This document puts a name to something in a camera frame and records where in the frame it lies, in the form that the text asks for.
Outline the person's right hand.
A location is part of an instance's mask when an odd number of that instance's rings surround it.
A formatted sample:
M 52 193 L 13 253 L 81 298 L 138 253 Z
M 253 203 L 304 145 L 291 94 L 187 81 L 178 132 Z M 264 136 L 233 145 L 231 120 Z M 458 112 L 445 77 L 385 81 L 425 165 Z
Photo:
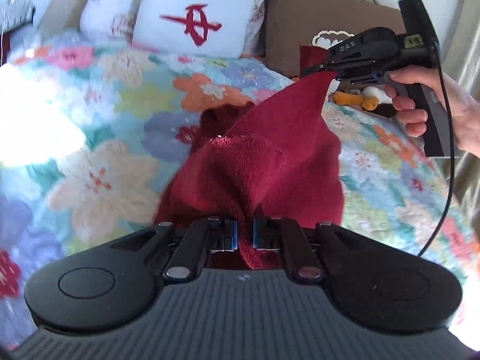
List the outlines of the person's right hand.
M 458 85 L 450 76 L 425 67 L 408 66 L 389 73 L 391 80 L 400 84 L 421 84 L 433 90 L 439 102 L 444 102 L 442 89 L 447 91 L 451 108 L 453 132 L 458 148 L 476 157 L 479 156 L 479 102 Z M 411 137 L 419 137 L 427 130 L 427 112 L 416 108 L 414 100 L 396 93 L 385 86 L 386 94 L 392 98 L 398 120 Z

